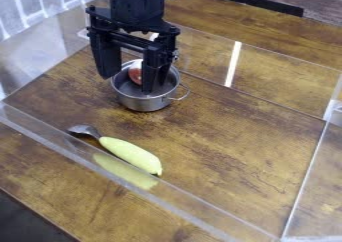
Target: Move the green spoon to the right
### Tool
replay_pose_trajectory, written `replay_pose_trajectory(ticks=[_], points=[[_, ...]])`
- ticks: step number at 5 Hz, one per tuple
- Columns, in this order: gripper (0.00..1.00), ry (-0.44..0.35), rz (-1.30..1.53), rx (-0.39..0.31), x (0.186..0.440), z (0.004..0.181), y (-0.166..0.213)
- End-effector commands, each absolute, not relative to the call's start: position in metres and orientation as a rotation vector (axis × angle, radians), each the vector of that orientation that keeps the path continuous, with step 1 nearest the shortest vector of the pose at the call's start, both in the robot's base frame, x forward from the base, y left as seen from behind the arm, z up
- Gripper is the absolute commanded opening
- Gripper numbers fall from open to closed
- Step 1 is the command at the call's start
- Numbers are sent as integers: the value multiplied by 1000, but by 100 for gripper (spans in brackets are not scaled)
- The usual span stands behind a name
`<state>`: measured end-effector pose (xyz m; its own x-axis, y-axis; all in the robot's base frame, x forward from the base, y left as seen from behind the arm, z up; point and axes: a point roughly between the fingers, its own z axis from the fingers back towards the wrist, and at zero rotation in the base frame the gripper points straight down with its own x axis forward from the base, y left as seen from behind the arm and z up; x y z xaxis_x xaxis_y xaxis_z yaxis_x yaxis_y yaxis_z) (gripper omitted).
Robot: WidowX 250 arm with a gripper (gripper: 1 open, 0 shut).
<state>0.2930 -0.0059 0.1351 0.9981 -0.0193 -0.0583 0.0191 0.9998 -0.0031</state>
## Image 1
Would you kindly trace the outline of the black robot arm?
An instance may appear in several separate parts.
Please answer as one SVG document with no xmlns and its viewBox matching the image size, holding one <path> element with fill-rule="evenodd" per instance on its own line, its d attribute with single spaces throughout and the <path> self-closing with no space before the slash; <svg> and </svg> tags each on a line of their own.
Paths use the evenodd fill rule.
<svg viewBox="0 0 342 242">
<path fill-rule="evenodd" d="M 177 58 L 178 27 L 164 20 L 165 0 L 110 0 L 110 7 L 91 5 L 87 35 L 99 75 L 109 79 L 122 70 L 122 49 L 143 54 L 142 91 L 162 86 Z"/>
</svg>

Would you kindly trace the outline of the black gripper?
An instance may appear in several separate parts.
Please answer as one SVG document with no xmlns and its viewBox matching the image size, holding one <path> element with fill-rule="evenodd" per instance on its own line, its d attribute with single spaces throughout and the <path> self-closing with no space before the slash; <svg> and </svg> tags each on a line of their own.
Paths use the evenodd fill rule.
<svg viewBox="0 0 342 242">
<path fill-rule="evenodd" d="M 162 15 L 157 15 L 148 20 L 121 21 L 111 17 L 111 10 L 90 6 L 86 9 L 90 15 L 90 26 L 87 27 L 91 50 L 99 75 L 109 79 L 122 70 L 121 47 L 142 49 L 149 46 L 149 42 L 133 35 L 133 32 L 148 34 L 157 33 L 157 44 L 162 46 L 149 46 L 143 51 L 142 65 L 142 91 L 152 94 L 160 90 L 173 64 L 173 53 L 176 50 L 177 36 L 181 34 L 178 27 L 168 23 Z"/>
</svg>

